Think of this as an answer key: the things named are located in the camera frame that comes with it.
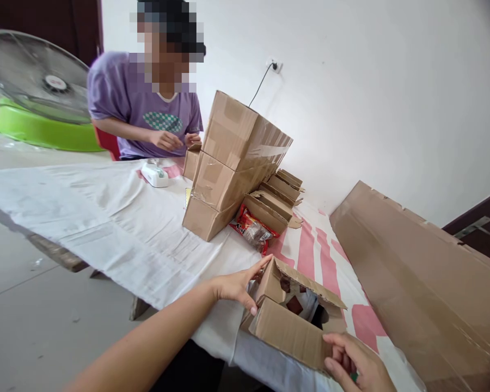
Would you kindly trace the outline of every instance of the purple t-shirt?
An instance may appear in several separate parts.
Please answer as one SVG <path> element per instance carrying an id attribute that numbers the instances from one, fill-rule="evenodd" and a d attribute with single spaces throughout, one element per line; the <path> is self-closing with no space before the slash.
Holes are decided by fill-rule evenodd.
<path id="1" fill-rule="evenodd" d="M 87 87 L 89 112 L 95 120 L 114 117 L 141 128 L 168 131 L 182 142 L 186 133 L 203 131 L 196 93 L 180 92 L 167 102 L 145 82 L 143 64 L 138 63 L 136 54 L 102 54 L 89 71 Z M 184 145 L 169 152 L 151 143 L 122 138 L 118 138 L 118 147 L 120 157 L 185 156 L 187 150 Z"/>

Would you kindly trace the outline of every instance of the wooden door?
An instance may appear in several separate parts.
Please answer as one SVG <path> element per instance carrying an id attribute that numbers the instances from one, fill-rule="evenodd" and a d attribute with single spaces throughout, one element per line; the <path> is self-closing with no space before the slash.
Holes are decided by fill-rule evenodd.
<path id="1" fill-rule="evenodd" d="M 43 38 L 89 66 L 103 52 L 100 0 L 0 0 L 0 29 Z"/>
<path id="2" fill-rule="evenodd" d="M 446 225 L 443 230 L 490 258 L 490 197 Z"/>

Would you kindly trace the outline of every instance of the electrical outlet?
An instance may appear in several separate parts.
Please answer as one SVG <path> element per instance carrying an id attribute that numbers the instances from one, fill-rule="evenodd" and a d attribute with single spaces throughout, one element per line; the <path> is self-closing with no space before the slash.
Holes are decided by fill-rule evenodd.
<path id="1" fill-rule="evenodd" d="M 271 70 L 274 71 L 275 73 L 279 74 L 281 72 L 282 67 L 283 67 L 283 63 L 278 61 L 275 57 L 269 56 L 269 58 L 267 58 L 267 63 L 265 65 L 266 65 L 266 67 L 268 67 L 272 63 L 277 63 L 278 67 L 276 69 L 271 67 Z"/>

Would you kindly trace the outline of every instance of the white tablecloth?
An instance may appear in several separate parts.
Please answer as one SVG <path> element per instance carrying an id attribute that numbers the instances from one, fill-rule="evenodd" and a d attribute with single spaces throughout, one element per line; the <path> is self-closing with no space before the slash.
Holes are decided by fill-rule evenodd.
<path id="1" fill-rule="evenodd" d="M 160 164 L 171 177 L 167 188 L 142 181 L 138 161 L 0 170 L 0 210 L 162 309 L 202 280 L 250 267 L 260 254 L 229 227 L 210 243 L 183 228 L 185 189 L 192 183 L 181 176 L 181 162 Z M 288 229 L 274 254 L 338 293 L 348 306 L 347 330 L 379 353 L 398 390 L 418 390 L 328 217 L 305 202 L 295 213 L 303 227 Z M 332 379 L 238 331 L 242 314 L 239 304 L 220 301 L 193 339 L 275 390 L 341 390 Z"/>

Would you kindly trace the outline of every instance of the hair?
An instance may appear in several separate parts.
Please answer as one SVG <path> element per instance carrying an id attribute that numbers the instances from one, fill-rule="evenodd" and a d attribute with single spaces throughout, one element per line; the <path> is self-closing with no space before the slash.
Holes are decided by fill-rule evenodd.
<path id="1" fill-rule="evenodd" d="M 165 33 L 176 52 L 205 56 L 205 45 L 198 41 L 196 13 L 189 12 L 184 0 L 138 0 L 138 21 L 158 22 L 160 33 Z"/>

